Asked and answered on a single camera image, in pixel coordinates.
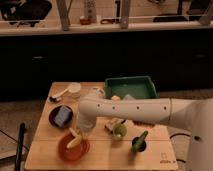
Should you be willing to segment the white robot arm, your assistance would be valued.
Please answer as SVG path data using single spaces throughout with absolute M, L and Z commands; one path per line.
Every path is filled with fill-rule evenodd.
M 116 117 L 160 124 L 191 133 L 187 171 L 213 171 L 213 98 L 157 98 L 112 101 L 87 95 L 78 103 L 78 128 L 87 133 L 98 117 Z

